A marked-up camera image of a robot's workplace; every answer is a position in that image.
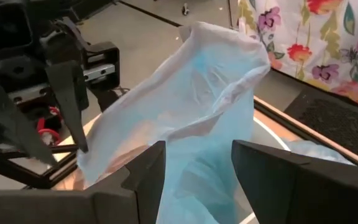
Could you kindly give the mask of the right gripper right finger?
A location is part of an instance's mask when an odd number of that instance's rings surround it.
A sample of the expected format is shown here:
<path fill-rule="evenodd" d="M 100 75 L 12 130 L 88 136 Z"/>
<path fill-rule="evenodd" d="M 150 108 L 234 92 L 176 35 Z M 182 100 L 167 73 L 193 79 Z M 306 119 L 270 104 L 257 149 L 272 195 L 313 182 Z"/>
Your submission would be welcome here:
<path fill-rule="evenodd" d="M 358 224 L 358 167 L 235 140 L 232 163 L 260 224 Z"/>

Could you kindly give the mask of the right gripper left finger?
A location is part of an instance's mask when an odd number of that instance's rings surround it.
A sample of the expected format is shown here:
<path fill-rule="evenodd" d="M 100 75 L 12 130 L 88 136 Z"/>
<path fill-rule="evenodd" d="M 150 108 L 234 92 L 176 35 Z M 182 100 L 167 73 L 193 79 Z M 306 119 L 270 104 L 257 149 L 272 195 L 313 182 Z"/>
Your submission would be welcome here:
<path fill-rule="evenodd" d="M 164 180 L 158 141 L 85 190 L 0 190 L 0 224 L 156 224 Z"/>

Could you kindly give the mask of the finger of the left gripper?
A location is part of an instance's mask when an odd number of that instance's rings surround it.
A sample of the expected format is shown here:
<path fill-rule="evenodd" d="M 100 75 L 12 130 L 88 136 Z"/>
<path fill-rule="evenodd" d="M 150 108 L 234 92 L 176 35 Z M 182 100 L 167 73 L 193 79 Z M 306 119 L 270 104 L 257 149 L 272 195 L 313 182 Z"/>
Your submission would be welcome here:
<path fill-rule="evenodd" d="M 75 61 L 67 61 L 47 67 L 45 72 L 72 139 L 82 152 L 88 152 L 74 82 L 77 75 L 83 76 L 81 67 Z"/>
<path fill-rule="evenodd" d="M 1 86 L 0 126 L 4 130 L 5 137 L 30 157 L 48 165 L 57 163 L 49 147 L 42 141 L 32 123 L 21 113 Z"/>

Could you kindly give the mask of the blue bin liner bag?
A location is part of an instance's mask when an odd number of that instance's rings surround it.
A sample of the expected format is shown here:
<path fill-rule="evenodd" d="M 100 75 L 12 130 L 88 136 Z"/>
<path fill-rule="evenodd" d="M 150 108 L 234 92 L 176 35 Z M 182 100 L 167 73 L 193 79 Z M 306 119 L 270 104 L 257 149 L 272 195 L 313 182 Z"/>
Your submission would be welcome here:
<path fill-rule="evenodd" d="M 239 224 L 249 212 L 234 197 L 231 147 L 254 132 L 253 90 L 269 71 L 267 51 L 204 22 L 180 31 L 183 45 L 94 122 L 73 186 L 85 189 L 165 141 L 157 224 Z"/>

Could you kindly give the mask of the black floor mat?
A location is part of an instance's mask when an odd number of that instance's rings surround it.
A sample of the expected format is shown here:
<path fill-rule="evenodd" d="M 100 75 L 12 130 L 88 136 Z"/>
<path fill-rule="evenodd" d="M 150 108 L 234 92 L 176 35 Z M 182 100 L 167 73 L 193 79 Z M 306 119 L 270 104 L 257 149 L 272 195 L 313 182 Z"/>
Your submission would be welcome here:
<path fill-rule="evenodd" d="M 303 90 L 285 113 L 358 155 L 358 106 L 342 101 L 341 96 Z"/>

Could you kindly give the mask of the floral print curtain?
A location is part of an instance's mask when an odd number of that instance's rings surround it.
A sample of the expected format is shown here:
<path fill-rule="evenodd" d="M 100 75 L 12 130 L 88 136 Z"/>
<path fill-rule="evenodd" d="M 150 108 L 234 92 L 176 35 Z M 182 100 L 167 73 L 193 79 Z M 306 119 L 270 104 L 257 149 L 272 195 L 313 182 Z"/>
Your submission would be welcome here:
<path fill-rule="evenodd" d="M 358 104 L 358 0 L 237 0 L 272 68 Z"/>

